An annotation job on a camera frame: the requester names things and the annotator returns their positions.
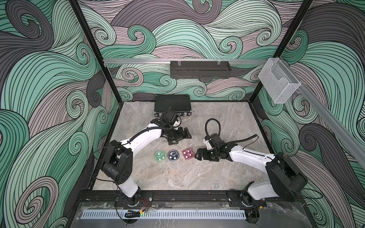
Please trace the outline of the dark pink square pillbox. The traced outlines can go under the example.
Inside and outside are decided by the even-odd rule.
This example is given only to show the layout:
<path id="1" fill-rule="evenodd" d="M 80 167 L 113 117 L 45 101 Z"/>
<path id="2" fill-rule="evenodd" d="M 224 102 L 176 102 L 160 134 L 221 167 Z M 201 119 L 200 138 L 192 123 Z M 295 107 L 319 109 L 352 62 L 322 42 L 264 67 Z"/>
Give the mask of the dark pink square pillbox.
<path id="1" fill-rule="evenodd" d="M 182 155 L 185 160 L 193 159 L 195 157 L 195 153 L 192 147 L 184 149 L 182 151 Z"/>

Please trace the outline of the round dark blue pillbox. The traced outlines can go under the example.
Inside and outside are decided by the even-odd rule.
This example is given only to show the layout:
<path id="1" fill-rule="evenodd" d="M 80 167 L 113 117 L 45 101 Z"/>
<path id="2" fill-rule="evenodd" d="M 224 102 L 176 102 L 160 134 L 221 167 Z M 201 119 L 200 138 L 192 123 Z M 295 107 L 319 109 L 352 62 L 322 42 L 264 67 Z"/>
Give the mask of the round dark blue pillbox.
<path id="1" fill-rule="evenodd" d="M 179 159 L 179 157 L 180 157 L 180 155 L 179 155 L 179 153 L 178 153 L 177 150 L 171 150 L 171 151 L 169 151 L 167 156 L 168 156 L 168 159 L 170 161 L 172 161 L 172 162 L 177 161 Z"/>

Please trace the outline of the round green pillbox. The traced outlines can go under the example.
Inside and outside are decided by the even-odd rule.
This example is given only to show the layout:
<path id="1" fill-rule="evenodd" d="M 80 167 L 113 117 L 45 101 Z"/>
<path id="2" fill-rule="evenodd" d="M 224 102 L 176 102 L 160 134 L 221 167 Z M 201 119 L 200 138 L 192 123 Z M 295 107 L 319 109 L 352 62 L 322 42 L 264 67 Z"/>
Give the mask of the round green pillbox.
<path id="1" fill-rule="evenodd" d="M 155 153 L 154 158 L 157 162 L 163 162 L 166 159 L 165 151 L 159 150 Z"/>

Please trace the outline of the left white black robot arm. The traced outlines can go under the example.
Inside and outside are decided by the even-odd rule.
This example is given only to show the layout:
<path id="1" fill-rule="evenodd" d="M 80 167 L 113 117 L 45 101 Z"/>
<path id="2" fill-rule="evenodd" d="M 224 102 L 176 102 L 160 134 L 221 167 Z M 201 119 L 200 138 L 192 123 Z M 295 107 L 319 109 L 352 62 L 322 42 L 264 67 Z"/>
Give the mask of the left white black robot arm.
<path id="1" fill-rule="evenodd" d="M 99 169 L 112 179 L 128 205 L 138 204 L 141 191 L 132 178 L 134 156 L 161 137 L 165 138 L 169 145 L 191 139 L 188 128 L 182 128 L 181 122 L 181 117 L 176 112 L 167 109 L 132 137 L 120 142 L 113 140 L 106 147 Z"/>

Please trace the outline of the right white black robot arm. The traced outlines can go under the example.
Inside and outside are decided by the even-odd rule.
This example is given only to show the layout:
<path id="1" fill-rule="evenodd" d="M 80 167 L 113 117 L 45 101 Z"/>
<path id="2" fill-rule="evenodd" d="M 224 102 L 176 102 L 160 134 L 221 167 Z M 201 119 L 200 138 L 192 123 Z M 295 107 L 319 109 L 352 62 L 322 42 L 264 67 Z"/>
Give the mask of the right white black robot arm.
<path id="1" fill-rule="evenodd" d="M 210 118 L 204 125 L 205 148 L 197 150 L 196 159 L 202 161 L 219 162 L 228 160 L 248 165 L 266 175 L 265 181 L 256 183 L 250 181 L 241 191 L 244 205 L 252 206 L 268 198 L 281 198 L 294 202 L 298 197 L 308 200 L 320 200 L 324 195 L 319 191 L 307 187 L 308 179 L 293 160 L 284 153 L 266 154 L 240 146 L 240 143 L 253 144 L 258 135 L 248 138 L 225 142 L 220 132 L 209 134 L 208 124 L 214 121 L 221 130 L 220 122 Z"/>

